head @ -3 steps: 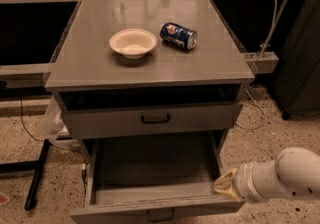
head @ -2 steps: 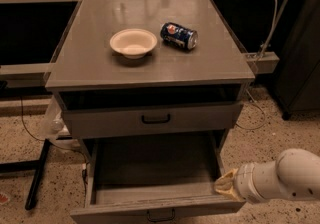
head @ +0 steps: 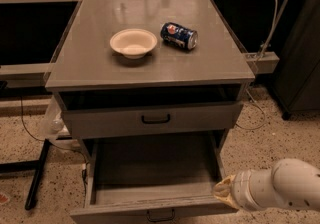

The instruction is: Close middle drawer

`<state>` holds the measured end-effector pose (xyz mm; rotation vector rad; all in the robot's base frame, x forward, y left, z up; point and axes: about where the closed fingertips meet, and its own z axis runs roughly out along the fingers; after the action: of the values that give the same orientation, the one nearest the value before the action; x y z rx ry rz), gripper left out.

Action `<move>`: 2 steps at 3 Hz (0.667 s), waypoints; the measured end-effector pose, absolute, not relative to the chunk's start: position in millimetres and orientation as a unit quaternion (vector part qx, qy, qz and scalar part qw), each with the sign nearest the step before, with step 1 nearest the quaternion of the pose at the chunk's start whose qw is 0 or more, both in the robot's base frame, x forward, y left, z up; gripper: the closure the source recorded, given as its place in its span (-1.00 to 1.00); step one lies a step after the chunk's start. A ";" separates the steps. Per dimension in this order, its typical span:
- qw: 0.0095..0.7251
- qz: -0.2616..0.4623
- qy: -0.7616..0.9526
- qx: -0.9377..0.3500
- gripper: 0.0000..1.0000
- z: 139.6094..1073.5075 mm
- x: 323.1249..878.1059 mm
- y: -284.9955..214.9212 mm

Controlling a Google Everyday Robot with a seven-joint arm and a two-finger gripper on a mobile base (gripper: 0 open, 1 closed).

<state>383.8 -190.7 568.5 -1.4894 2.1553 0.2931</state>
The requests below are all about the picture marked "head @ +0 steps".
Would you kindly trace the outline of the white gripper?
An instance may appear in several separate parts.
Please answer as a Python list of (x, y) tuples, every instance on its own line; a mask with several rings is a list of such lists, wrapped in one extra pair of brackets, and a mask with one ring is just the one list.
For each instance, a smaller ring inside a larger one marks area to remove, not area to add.
[(257, 211), (257, 204), (250, 192), (251, 176), (251, 170), (229, 175), (214, 185), (212, 195), (232, 208)]

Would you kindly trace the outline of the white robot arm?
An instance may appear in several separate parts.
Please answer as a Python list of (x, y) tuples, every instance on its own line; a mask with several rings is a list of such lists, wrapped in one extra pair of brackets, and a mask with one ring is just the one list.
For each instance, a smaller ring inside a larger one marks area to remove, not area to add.
[(282, 159), (270, 169), (227, 176), (213, 187), (213, 196), (245, 211), (320, 211), (320, 170), (299, 159)]

